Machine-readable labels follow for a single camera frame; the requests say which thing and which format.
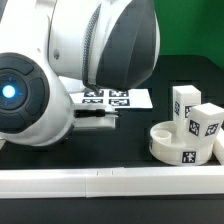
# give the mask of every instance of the black tabletop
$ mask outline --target black tabletop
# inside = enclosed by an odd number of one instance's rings
[[[0,169],[67,169],[168,166],[150,154],[149,131],[172,120],[172,87],[194,85],[202,103],[224,107],[224,72],[199,56],[160,56],[153,75],[138,88],[153,109],[123,109],[114,131],[74,132],[65,142],[35,148],[6,143]],[[212,157],[206,165],[219,165]],[[0,223],[217,223],[223,195],[0,200]]]

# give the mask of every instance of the black and white pattern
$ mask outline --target black and white pattern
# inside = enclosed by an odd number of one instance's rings
[[[210,135],[214,135],[218,129],[218,126],[219,126],[219,124],[213,124],[213,125],[208,126],[205,136],[207,137]]]
[[[103,97],[104,96],[104,91],[100,90],[99,94],[95,92],[86,92],[84,93],[84,97]]]
[[[191,111],[191,108],[193,106],[185,106],[185,118],[188,118],[189,117],[189,114],[190,114],[190,111]]]
[[[190,120],[189,132],[193,135],[199,136],[200,124],[195,121]]]
[[[130,100],[129,99],[109,99],[109,104],[112,106],[125,106],[128,107],[130,106]]]
[[[196,162],[196,152],[195,151],[183,152],[182,163],[193,164],[195,162]]]
[[[103,103],[103,99],[83,99],[82,103]]]
[[[174,112],[179,116],[180,115],[180,104],[175,102]]]
[[[109,96],[110,97],[128,97],[129,93],[127,91],[126,92],[121,92],[121,91],[110,90]]]

